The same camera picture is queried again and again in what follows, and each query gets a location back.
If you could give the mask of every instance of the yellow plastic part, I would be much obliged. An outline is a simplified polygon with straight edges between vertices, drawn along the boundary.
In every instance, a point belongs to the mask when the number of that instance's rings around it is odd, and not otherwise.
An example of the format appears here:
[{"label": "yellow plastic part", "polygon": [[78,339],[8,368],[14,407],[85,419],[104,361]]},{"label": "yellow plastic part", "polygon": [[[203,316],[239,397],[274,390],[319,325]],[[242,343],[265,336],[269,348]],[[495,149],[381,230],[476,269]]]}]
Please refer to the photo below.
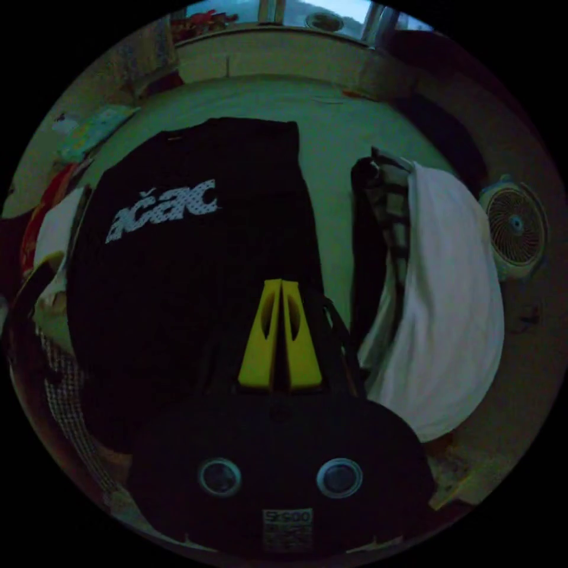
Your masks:
[{"label": "yellow plastic part", "polygon": [[272,390],[281,280],[266,280],[238,375],[242,387]]},{"label": "yellow plastic part", "polygon": [[282,282],[282,301],[290,390],[317,388],[322,376],[297,282]]}]

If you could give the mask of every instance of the checkered fabric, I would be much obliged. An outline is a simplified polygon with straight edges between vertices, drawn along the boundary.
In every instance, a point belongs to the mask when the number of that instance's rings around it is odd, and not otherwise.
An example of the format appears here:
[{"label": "checkered fabric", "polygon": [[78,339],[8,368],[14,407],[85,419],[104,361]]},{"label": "checkered fabric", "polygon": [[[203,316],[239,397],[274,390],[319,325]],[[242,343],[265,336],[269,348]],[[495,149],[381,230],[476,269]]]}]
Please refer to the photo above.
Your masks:
[{"label": "checkered fabric", "polygon": [[373,149],[376,175],[365,192],[389,247],[390,260],[396,277],[395,319],[392,334],[402,318],[406,270],[410,257],[410,209],[408,205],[408,171],[381,156]]},{"label": "checkered fabric", "polygon": [[61,377],[61,381],[56,385],[47,380],[44,382],[51,414],[92,478],[102,489],[105,500],[108,500],[119,486],[104,468],[93,439],[85,427],[80,405],[80,390],[85,384],[86,373],[79,368],[73,356],[65,353],[41,331],[38,335],[50,368]]}]

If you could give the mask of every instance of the white fan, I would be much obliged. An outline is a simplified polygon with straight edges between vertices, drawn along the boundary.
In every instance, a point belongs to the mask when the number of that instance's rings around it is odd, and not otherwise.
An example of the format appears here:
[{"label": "white fan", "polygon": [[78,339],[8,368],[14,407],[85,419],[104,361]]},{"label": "white fan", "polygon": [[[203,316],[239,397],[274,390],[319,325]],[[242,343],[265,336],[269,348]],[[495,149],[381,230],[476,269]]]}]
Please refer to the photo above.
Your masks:
[{"label": "white fan", "polygon": [[536,194],[510,176],[484,189],[479,203],[489,218],[499,280],[530,277],[544,260],[548,222]]}]

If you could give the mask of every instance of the red object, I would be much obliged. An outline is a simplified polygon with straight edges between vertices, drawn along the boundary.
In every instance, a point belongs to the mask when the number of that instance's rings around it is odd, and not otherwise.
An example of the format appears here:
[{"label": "red object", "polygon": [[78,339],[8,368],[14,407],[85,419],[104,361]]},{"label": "red object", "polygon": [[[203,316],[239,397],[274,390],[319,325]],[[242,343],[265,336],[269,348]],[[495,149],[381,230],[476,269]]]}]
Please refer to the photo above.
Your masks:
[{"label": "red object", "polygon": [[40,204],[31,213],[30,222],[25,229],[20,248],[21,278],[26,278],[34,267],[37,236],[47,212],[55,207],[64,197],[73,172],[79,164],[69,164],[63,168],[51,181],[41,197]]}]

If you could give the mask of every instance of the label sticker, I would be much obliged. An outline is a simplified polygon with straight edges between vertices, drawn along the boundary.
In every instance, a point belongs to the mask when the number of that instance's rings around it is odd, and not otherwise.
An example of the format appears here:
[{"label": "label sticker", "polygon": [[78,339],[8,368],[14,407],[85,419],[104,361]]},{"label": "label sticker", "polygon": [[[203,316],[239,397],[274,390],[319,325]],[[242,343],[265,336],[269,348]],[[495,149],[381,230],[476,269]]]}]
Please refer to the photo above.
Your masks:
[{"label": "label sticker", "polygon": [[313,509],[264,509],[264,551],[311,552]]}]

